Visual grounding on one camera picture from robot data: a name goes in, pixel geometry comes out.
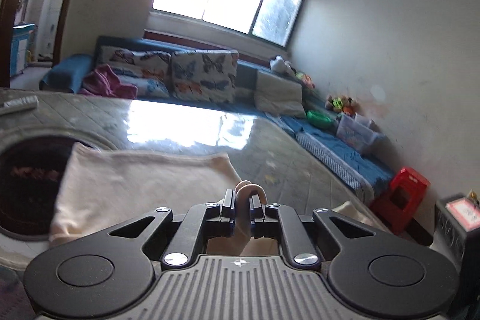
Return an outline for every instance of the stuffed toy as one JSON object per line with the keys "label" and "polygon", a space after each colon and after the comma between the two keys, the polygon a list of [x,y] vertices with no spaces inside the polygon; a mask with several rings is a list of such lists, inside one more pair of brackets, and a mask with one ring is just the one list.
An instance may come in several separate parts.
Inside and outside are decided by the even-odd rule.
{"label": "stuffed toy", "polygon": [[297,72],[295,75],[308,88],[311,88],[312,90],[315,88],[315,83],[313,82],[313,80],[309,75],[305,74],[304,72]]}
{"label": "stuffed toy", "polygon": [[335,113],[345,113],[346,115],[353,117],[355,115],[355,106],[357,103],[354,99],[341,95],[337,98],[333,98],[331,95],[327,95],[325,101],[325,108]]}

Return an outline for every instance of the green bowl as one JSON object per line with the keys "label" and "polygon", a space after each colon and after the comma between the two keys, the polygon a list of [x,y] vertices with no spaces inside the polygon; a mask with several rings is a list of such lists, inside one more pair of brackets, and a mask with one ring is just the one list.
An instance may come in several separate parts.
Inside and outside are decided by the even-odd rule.
{"label": "green bowl", "polygon": [[318,129],[328,129],[333,124],[333,120],[329,116],[315,110],[307,112],[307,121]]}

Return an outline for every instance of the transparent plastic container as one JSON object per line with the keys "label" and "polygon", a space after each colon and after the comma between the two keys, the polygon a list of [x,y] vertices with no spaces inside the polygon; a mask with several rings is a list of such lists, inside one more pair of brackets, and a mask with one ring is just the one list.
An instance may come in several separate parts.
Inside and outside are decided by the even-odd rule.
{"label": "transparent plastic container", "polygon": [[363,115],[359,115],[358,113],[355,113],[355,121],[360,122],[362,125],[366,126],[368,129],[371,128],[371,125],[374,123],[373,120],[371,120],[368,117],[365,117]]}
{"label": "transparent plastic container", "polygon": [[385,137],[383,133],[373,130],[343,115],[337,129],[337,137],[346,145],[351,146],[360,155],[368,155],[372,152],[375,144]]}

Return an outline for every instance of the floor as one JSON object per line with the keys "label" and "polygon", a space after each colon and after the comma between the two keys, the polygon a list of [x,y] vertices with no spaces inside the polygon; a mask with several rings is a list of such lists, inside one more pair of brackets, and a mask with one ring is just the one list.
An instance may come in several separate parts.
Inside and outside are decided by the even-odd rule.
{"label": "floor", "polygon": [[38,84],[43,76],[49,72],[47,67],[28,67],[23,73],[10,80],[10,88],[18,90],[39,90]]}

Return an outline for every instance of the red stool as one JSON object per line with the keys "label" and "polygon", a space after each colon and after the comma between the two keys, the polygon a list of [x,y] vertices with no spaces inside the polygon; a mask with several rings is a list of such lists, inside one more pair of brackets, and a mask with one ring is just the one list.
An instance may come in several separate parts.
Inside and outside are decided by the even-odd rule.
{"label": "red stool", "polygon": [[402,168],[370,209],[399,235],[412,219],[430,182],[411,167]]}

